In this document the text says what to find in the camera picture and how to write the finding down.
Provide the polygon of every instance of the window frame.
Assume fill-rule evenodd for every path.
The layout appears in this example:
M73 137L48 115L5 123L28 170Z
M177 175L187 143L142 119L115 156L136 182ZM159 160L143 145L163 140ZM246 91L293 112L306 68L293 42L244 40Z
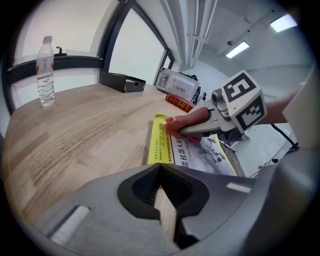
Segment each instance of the window frame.
M119 35L120 29L129 13L131 8L138 13L138 15L144 20L149 26L152 32L155 34L157 39L162 44L165 52L160 62L159 69L156 75L155 81L157 81L159 72L165 64L167 57L170 59L169 69L171 69L175 59L168 48L165 40L161 36L155 24L141 8L136 0L118 0L117 6L115 7L113 14L110 17L108 24L106 25L104 34L101 38L99 46L98 57L92 56L81 56L81 55L64 55L55 56L53 59L54 70L63 69L74 69L74 68L98 68L101 72L107 73L109 71L112 53ZM14 56L16 52L17 42L23 25L28 17L21 22L18 29L15 31L7 52L3 56L2 63L2 89L6 106L9 114L12 115L16 110L11 95L11 85L22 79L36 75L36 60L26 61L24 63L13 66Z

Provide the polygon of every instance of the wooden table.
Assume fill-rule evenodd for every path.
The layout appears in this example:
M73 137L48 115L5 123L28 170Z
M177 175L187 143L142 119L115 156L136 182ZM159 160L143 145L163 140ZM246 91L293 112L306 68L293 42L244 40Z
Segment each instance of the wooden table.
M101 84L56 93L42 107L33 100L12 115L4 140L3 182L18 218L37 219L85 183L147 164L156 114L183 115L166 94L148 85L121 93ZM173 235L175 209L159 190L156 207Z

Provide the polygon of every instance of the water bottle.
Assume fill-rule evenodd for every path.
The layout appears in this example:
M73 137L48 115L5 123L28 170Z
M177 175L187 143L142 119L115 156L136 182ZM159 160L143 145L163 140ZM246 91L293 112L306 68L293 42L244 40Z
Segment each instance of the water bottle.
M54 50L52 36L43 38L43 45L36 56L36 80L39 98L43 107L55 102L54 88Z

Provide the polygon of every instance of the white ceiling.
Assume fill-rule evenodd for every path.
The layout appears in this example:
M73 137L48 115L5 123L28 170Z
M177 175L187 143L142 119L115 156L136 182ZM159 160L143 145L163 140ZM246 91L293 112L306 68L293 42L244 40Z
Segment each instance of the white ceiling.
M279 33L270 27L272 21L285 13L271 0L218 0L204 51L212 53L216 58L215 68L222 72L223 66L234 71L283 65L310 66L314 57L299 27ZM228 41L233 41L234 45L229 46ZM227 58L225 55L242 41L250 47L232 59Z

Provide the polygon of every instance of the black box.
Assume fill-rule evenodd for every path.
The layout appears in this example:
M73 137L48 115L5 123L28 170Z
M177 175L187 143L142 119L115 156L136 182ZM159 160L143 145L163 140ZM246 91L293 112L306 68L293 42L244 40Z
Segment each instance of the black box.
M105 86L109 86L122 93L143 92L146 81L117 73L100 72L99 81Z

